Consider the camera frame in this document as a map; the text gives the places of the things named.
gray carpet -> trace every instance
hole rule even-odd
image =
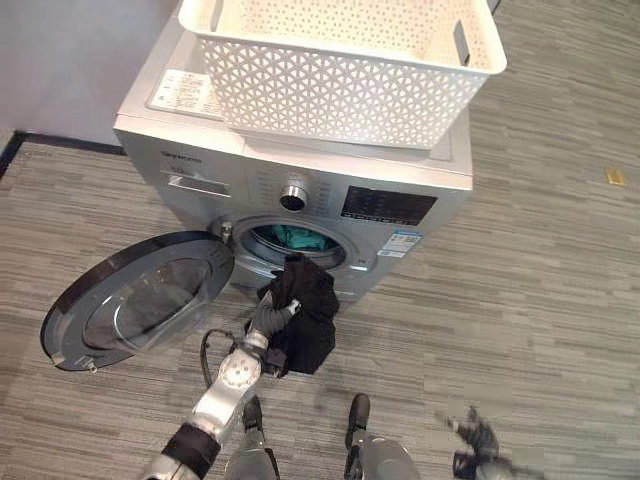
[[[424,479],[462,447],[434,411],[468,403],[550,479],[640,478],[640,5],[552,3],[497,14],[509,68],[473,103],[473,200],[340,314],[317,375],[260,384],[283,479],[341,478],[357,391]],[[0,202],[0,478],[135,478],[203,391],[199,336],[92,375],[53,368],[38,332],[87,268],[181,227],[127,158],[42,145]],[[252,308],[228,288],[210,322]]]

brand logo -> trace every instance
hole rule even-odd
[[[173,158],[174,160],[184,160],[185,162],[202,163],[202,160],[196,157],[187,157],[186,155],[179,155],[177,153],[165,152],[162,150],[160,153],[165,157]]]

front-load washing machine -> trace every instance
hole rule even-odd
[[[294,252],[355,302],[471,193],[466,113],[431,151],[243,133],[217,116],[204,72],[195,37],[173,17],[115,131],[185,231],[116,253],[62,294],[41,335],[62,369],[165,343],[227,282],[263,286]]]

yellow object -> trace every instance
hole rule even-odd
[[[618,185],[620,187],[624,187],[624,175],[617,168],[609,167],[606,170],[607,172],[607,181],[611,185]]]

washing machine door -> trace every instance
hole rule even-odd
[[[49,310],[42,348],[63,370],[91,370],[166,346],[205,318],[233,270],[208,232],[145,240],[78,278]]]

